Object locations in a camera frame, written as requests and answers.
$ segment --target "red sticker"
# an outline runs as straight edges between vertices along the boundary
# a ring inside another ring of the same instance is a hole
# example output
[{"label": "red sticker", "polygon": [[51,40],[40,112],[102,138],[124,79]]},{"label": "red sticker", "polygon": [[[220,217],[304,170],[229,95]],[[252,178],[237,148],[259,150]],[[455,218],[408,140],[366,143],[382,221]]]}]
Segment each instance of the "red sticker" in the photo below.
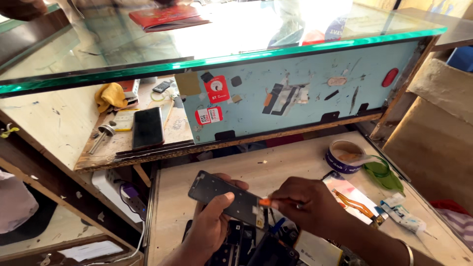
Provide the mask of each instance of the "red sticker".
[{"label": "red sticker", "polygon": [[213,77],[209,82],[204,83],[210,103],[216,104],[230,99],[225,76]]},{"label": "red sticker", "polygon": [[220,106],[195,111],[195,119],[198,124],[209,124],[223,120],[222,108]]}]

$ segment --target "hand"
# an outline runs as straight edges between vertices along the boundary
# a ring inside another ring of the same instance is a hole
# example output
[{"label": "hand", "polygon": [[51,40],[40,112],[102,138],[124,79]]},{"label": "hand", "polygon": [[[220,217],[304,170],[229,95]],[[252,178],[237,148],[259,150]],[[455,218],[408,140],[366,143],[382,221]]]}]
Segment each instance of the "hand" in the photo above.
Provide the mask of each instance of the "hand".
[{"label": "hand", "polygon": [[0,15],[24,21],[42,16],[48,11],[43,0],[0,1]]},{"label": "hand", "polygon": [[[321,180],[289,177],[269,198],[272,199],[272,208],[279,210],[301,229],[325,239],[336,241],[343,233],[340,229],[353,218],[338,204]],[[304,205],[297,209],[296,204],[283,199],[303,202]]]},{"label": "hand", "polygon": [[[249,188],[247,183],[231,180],[229,175],[221,173],[213,175],[243,190]],[[203,265],[220,248],[227,237],[228,221],[230,220],[230,217],[222,212],[230,206],[234,199],[235,195],[232,192],[216,196],[204,210],[202,210],[204,204],[197,203],[192,227],[183,243],[184,252],[192,261],[188,265]]]}]

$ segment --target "wrist bracelet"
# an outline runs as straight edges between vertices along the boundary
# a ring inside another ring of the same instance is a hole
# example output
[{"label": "wrist bracelet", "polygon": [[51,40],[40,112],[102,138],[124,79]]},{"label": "wrist bracelet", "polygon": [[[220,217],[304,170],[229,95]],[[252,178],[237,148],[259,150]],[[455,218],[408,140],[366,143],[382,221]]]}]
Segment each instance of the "wrist bracelet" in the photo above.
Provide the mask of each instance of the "wrist bracelet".
[{"label": "wrist bracelet", "polygon": [[412,253],[411,247],[409,247],[409,245],[407,245],[406,242],[400,239],[398,240],[406,246],[407,251],[409,252],[409,266],[414,266],[414,254]]}]

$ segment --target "glass shelf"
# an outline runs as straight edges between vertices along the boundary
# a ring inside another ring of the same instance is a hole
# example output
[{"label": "glass shelf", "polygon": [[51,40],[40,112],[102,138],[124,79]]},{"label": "glass shelf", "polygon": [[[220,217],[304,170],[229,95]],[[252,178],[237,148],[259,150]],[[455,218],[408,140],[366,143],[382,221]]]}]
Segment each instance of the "glass shelf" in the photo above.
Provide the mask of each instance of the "glass shelf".
[{"label": "glass shelf", "polygon": [[128,13],[79,8],[84,19],[28,57],[0,67],[0,94],[416,38],[447,28],[345,0],[274,0],[196,6],[212,23],[145,33]]}]

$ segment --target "striped cloth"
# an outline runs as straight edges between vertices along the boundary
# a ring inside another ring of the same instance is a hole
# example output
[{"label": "striped cloth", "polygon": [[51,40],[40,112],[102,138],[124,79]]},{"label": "striped cloth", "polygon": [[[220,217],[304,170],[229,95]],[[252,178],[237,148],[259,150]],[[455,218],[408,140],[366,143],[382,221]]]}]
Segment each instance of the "striped cloth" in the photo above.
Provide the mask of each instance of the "striped cloth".
[{"label": "striped cloth", "polygon": [[436,210],[473,247],[473,217],[447,209]]}]

